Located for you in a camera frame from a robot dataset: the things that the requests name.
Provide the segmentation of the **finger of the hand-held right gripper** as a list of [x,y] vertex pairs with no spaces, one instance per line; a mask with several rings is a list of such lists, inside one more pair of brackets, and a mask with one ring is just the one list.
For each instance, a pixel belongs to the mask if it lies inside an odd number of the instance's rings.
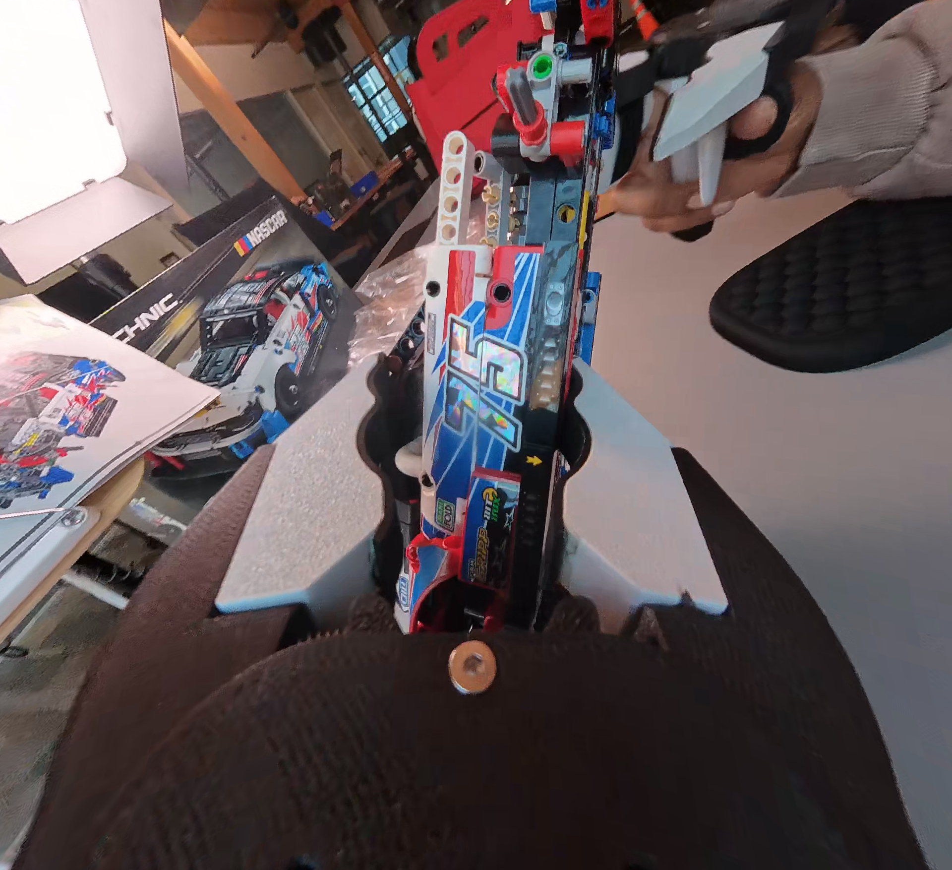
[[[787,25],[781,21],[744,29],[713,43],[706,59],[670,92],[653,141],[653,161],[694,154],[699,163],[740,160],[761,152],[782,136],[789,123],[789,81],[786,63],[772,63],[781,50]],[[760,97],[777,106],[777,121],[767,134],[751,140],[729,139],[729,122]]]
[[688,80],[690,68],[673,59],[617,59],[613,73],[616,130],[611,183],[628,173],[650,121],[656,84],[671,93]]

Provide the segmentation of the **clear plastic bag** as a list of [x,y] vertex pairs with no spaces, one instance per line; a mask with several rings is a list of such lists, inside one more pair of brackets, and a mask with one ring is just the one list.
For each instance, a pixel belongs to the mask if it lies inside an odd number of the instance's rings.
[[427,264],[433,245],[422,245],[366,274],[356,285],[362,302],[349,345],[349,367],[370,357],[408,353],[420,345]]

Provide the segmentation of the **white studio light panel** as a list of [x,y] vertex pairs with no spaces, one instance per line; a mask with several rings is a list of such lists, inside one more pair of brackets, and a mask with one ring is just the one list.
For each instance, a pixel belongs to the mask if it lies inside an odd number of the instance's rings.
[[41,281],[185,183],[159,0],[1,0],[4,276]]

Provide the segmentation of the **white book stand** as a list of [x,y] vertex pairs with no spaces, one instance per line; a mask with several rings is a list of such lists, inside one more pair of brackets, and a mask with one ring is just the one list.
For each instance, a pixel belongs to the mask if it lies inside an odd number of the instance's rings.
[[146,468],[144,458],[129,463],[98,486],[80,506],[55,513],[52,526],[28,551],[2,557],[2,644],[80,556],[111,529],[133,499]]

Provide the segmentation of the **person's right hand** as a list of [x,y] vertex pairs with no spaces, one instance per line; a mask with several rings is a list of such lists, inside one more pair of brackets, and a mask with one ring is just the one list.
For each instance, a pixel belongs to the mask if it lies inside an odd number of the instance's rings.
[[697,182],[673,181],[669,160],[650,160],[660,121],[654,112],[628,172],[601,195],[599,212],[636,217],[650,231],[674,234],[715,221],[742,197],[773,194],[796,169],[823,99],[819,79],[805,61],[793,64],[787,76],[793,107],[782,136],[765,152],[724,162],[712,204],[702,205]]

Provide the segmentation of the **red storage bin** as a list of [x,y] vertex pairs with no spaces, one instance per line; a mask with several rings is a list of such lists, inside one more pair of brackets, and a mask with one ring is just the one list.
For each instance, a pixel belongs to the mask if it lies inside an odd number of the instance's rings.
[[491,82],[499,66],[516,62],[518,43],[536,43],[541,35],[530,0],[458,0],[424,24],[415,44],[421,77],[408,94],[437,168],[453,130],[489,149],[504,113]]

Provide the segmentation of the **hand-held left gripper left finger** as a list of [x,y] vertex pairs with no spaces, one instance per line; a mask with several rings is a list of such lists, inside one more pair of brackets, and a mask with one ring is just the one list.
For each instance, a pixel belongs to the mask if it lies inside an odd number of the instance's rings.
[[219,588],[220,612],[346,614],[398,561],[393,490],[365,439],[387,378],[382,355],[364,359],[280,435]]

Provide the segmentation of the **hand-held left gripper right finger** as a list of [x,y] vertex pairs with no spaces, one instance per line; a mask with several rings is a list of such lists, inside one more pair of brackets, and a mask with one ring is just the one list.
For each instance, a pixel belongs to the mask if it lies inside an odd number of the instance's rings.
[[573,368],[588,439],[565,481],[559,581],[600,614],[682,602],[724,613],[727,595],[670,442],[589,364]]

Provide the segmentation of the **open instruction booklet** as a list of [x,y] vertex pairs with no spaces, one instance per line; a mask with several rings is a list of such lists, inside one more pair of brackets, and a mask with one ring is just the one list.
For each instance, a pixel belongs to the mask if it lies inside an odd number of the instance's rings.
[[78,503],[215,398],[32,295],[3,300],[2,515]]

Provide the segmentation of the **toy brick race car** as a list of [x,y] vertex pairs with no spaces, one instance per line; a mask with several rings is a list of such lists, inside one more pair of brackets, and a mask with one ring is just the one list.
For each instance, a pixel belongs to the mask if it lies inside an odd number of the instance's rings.
[[557,445],[584,309],[618,0],[529,0],[541,36],[495,61],[487,152],[446,134],[423,282],[419,525],[405,634],[530,628],[552,583]]

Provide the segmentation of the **toy car set box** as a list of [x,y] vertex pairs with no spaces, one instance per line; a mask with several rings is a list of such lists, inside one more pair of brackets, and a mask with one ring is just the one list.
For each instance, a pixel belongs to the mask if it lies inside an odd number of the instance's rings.
[[216,393],[151,449],[155,479],[231,475],[347,373],[360,302],[331,243],[272,196],[92,321]]

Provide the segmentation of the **grey desk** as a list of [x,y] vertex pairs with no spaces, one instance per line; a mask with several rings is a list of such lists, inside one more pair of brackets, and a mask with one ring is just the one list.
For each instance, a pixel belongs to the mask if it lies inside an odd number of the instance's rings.
[[814,375],[763,364],[708,320],[732,274],[849,203],[747,197],[687,245],[597,223],[594,369],[686,448],[794,568],[881,725],[929,862],[950,868],[950,336]]

